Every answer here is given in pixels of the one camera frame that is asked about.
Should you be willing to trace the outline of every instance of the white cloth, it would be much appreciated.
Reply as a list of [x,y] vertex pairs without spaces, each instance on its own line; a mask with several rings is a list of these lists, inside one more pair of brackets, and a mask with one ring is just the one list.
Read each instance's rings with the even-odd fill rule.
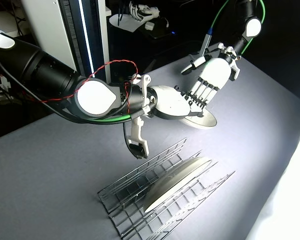
[[300,240],[300,141],[247,240]]

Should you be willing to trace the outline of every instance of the table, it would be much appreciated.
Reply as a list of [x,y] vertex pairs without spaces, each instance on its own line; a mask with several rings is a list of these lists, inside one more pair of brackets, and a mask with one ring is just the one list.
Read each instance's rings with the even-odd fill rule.
[[[150,72],[151,84],[186,90],[199,75],[179,73],[189,60]],[[244,239],[297,146],[300,99],[245,59],[238,66],[239,78],[208,106],[216,127],[145,120],[150,156],[189,137],[182,157],[202,149],[236,170],[168,239]],[[97,192],[143,162],[127,150],[121,124],[75,124],[52,114],[1,137],[0,240],[119,239]]]

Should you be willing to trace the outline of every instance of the metal frame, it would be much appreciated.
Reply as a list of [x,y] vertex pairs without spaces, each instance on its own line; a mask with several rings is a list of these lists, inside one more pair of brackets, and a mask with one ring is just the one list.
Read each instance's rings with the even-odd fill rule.
[[129,172],[98,192],[99,198],[122,240],[155,240],[166,238],[182,220],[234,172],[204,186],[201,178],[217,162],[211,163],[200,175],[151,212],[144,213],[143,199],[159,177],[183,160],[179,153],[187,138]]

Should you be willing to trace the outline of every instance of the white paper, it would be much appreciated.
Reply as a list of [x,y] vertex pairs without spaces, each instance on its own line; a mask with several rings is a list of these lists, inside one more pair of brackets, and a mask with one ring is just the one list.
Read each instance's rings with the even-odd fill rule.
[[110,23],[119,28],[133,33],[140,27],[144,22],[135,20],[130,14],[123,14],[120,24],[118,26],[118,14],[113,15],[109,19]]

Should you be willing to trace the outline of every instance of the gray table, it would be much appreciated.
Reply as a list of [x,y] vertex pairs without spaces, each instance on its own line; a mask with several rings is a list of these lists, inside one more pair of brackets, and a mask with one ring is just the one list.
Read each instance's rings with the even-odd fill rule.
[[[183,58],[150,73],[152,84],[193,84]],[[182,157],[203,155],[236,170],[169,239],[241,240],[287,166],[300,137],[300,100],[242,59],[209,109],[215,128],[179,121],[145,121],[154,156],[189,137]],[[119,239],[97,191],[137,167],[121,125],[75,124],[50,115],[0,138],[0,240]]]

